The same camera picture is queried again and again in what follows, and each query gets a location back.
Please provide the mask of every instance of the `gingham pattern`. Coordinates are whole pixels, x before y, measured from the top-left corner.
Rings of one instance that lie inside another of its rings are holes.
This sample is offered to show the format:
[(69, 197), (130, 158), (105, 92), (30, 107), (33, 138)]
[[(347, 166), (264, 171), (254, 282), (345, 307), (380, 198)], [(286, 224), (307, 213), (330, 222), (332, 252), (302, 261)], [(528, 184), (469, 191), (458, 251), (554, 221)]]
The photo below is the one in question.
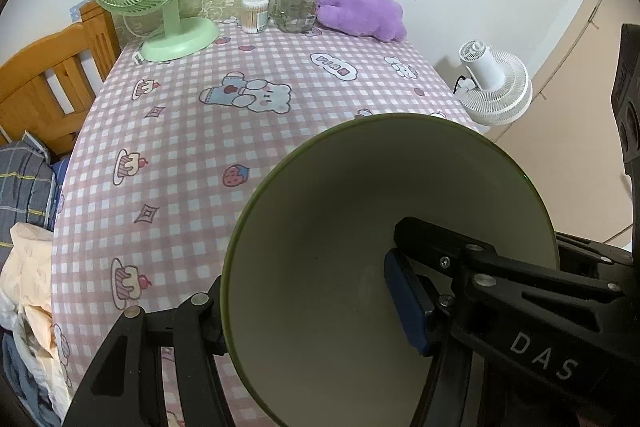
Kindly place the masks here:
[[(230, 41), (163, 64), (137, 65), (140, 43), (130, 43), (79, 134), (63, 185), (51, 277), (53, 319), (68, 341), (65, 370), (73, 390), (121, 312), (112, 291), (114, 257), (137, 267), (153, 285), (127, 304), (137, 302), (148, 312), (176, 307), (206, 291), (220, 274), (244, 204), (260, 180), (308, 138), (363, 110), (440, 112), (473, 127), (446, 84), (407, 43), (383, 44), (324, 28), (316, 36), (275, 28), (246, 35), (235, 25), (222, 25), (222, 36)], [(355, 67), (357, 78), (347, 82), (325, 71), (310, 58), (319, 52)], [(417, 78), (403, 78), (393, 62)], [(288, 84), (290, 111), (202, 103), (200, 93), (219, 86), (230, 71), (244, 73), (245, 80)], [(141, 79), (159, 86), (132, 100)], [(148, 116), (155, 107), (164, 109)], [(148, 164), (134, 176), (116, 178), (116, 185), (114, 168), (123, 149), (138, 152)], [(249, 168), (248, 180), (227, 187), (223, 173), (234, 164)], [(157, 209), (146, 210), (152, 220), (141, 214), (144, 205)], [(273, 425), (230, 360), (218, 359), (218, 367), (237, 425)], [(172, 363), (166, 360), (164, 368), (167, 409), (181, 419)]]

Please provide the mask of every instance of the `gray plaid bedding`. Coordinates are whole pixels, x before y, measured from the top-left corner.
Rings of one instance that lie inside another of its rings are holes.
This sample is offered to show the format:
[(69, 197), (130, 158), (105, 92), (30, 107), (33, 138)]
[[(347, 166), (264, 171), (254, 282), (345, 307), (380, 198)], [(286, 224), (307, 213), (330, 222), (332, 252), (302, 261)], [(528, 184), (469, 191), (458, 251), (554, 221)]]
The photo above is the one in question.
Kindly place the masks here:
[(0, 147), (0, 269), (13, 247), (9, 233), (15, 223), (47, 228), (56, 178), (49, 154), (31, 140)]

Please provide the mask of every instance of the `large bowl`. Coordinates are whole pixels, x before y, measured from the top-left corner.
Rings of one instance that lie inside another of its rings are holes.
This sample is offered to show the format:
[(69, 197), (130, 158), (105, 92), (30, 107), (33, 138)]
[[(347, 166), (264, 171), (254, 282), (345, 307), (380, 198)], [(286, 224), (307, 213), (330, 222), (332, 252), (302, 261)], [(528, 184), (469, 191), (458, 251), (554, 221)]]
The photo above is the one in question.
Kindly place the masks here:
[[(383, 278), (396, 222), (415, 216), (556, 268), (548, 214), (480, 134), (386, 114), (331, 128), (260, 184), (226, 254), (226, 345), (254, 399), (287, 427), (403, 427), (431, 360), (404, 336)], [(449, 280), (434, 277), (441, 291)]]

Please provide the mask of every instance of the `stuffed animal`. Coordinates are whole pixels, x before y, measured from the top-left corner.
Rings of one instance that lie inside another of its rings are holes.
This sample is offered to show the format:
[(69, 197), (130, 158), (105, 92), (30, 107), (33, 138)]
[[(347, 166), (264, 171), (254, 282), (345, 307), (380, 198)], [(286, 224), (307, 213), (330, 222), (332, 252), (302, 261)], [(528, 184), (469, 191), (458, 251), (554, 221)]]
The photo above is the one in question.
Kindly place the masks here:
[(402, 41), (402, 7), (394, 0), (318, 0), (318, 20), (329, 28), (382, 42)]

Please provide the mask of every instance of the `tablecloth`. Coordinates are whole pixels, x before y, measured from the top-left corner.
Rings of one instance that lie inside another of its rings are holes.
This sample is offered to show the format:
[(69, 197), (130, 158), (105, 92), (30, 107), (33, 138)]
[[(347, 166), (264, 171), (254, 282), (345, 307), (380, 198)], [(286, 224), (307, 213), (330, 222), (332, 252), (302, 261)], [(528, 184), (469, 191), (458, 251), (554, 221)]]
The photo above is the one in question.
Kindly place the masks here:
[[(247, 35), (230, 21), (185, 58), (139, 63), (139, 46), (127, 45), (95, 99), (62, 188), (52, 313), (73, 391), (126, 306), (173, 308), (210, 287), (244, 204), (308, 138), (384, 112), (473, 127), (406, 42), (325, 28)], [(172, 358), (163, 349), (166, 407), (179, 425)], [(236, 424), (272, 426), (230, 360), (217, 363)]]

